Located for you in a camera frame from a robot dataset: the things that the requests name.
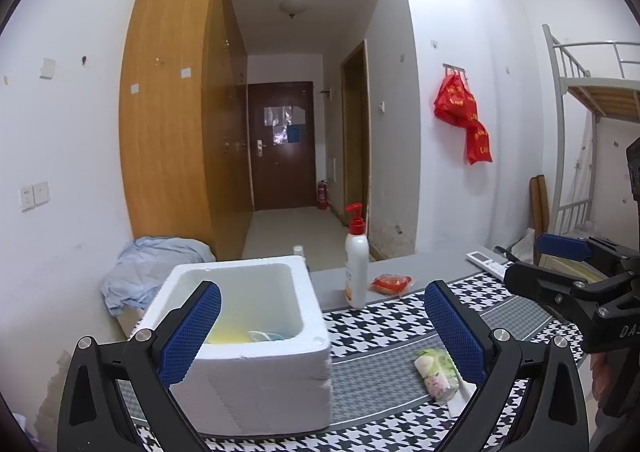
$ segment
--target light blue cloth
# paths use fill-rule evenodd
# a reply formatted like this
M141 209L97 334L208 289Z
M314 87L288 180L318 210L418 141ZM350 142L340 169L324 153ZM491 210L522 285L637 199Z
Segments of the light blue cloth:
M215 260L209 247L195 239L139 238L124 247L104 277L104 303L114 316L125 306L146 309L176 266Z

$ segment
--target wooden cabinet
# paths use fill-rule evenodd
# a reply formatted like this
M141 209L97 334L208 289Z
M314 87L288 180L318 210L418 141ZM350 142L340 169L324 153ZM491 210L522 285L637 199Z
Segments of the wooden cabinet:
M252 204L246 51L231 0L136 0L122 61L120 158L133 235L240 258Z

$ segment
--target silver bolt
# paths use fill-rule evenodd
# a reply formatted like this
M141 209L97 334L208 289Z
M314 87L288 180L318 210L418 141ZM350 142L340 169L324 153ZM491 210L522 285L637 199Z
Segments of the silver bolt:
M138 342L146 342L151 338L151 329L141 329L136 333L136 340Z
M566 338L561 336L554 337L554 344L562 348L567 347L569 345L569 343L566 341Z
M500 342L506 342L511 338L511 335L506 329L498 328L494 331L494 337L496 340L500 340Z
M91 345L91 337L82 337L78 340L78 347L80 349L87 349Z

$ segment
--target door frame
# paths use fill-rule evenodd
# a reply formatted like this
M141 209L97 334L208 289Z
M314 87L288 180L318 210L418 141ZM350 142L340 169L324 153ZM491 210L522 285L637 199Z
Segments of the door frame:
M318 169L316 166L316 103L314 100L314 90L315 85L312 80L292 80L287 82L252 82L248 83L246 86L247 92L247 139L248 142L248 151L249 151L249 173L250 173L250 186L251 186L251 198L254 206L254 212L257 211L255 206L255 181L254 181L254 169L253 169L253 158L254 158L254 150L257 152L257 149L254 147L255 140L252 139L252 132L250 127L251 118L251 103L249 102L249 88L252 86L267 86L267 85L286 85L286 84L309 84L311 88L311 93L307 96L309 112L306 115L306 124L309 126L309 137L311 138L311 147L312 147L312 164L313 164L313 175L314 175L314 195L316 195L316 178L318 176Z
M346 102L345 102L345 77L344 77L344 68L345 66L356 56L362 54L362 61L364 64L364 77L366 80L365 90L367 93L366 96L366 125L367 131L369 133L368 139L369 143L367 144L367 153L363 155L363 160L367 159L367 210L366 210L366 231L369 233L369 217L371 212L371 90L369 87L369 57L367 55L367 40L363 39L354 49L347 55L347 57L340 64L340 90L342 93L342 213L346 220L346 213L344 208L347 205L347 140L346 140L346 131L345 128L347 124L347 115L346 115Z

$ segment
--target white foam box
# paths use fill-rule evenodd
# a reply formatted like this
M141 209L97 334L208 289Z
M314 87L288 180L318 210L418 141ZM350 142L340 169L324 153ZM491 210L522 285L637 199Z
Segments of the white foam box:
M299 256L177 266L139 328L155 329L203 280L222 310L185 379L171 386L198 432L296 434L331 423L331 342ZM284 340L251 342L248 332Z

